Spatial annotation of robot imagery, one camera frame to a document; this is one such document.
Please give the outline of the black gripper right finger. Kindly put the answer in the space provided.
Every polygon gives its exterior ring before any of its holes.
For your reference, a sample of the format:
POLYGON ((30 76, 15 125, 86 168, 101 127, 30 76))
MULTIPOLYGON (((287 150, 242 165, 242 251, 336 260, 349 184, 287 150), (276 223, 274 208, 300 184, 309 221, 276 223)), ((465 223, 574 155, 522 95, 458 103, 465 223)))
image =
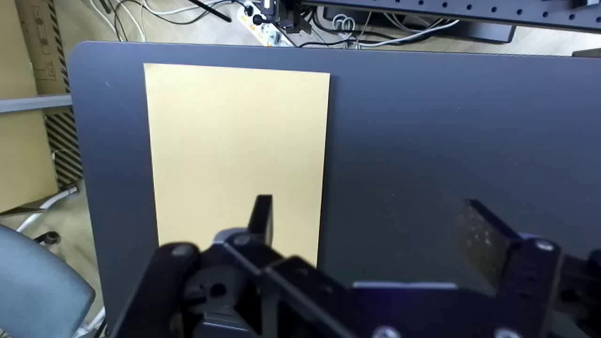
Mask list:
POLYGON ((497 289, 510 247, 522 236, 478 199, 465 199, 460 215, 462 245, 469 262, 497 289))

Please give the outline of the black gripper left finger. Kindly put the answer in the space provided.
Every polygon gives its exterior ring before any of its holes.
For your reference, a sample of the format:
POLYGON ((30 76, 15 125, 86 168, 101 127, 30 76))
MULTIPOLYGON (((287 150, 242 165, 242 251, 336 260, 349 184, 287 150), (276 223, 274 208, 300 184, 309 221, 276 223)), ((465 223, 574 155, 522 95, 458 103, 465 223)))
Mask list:
POLYGON ((247 221, 247 230, 264 244, 272 242, 272 197, 257 195, 247 221))

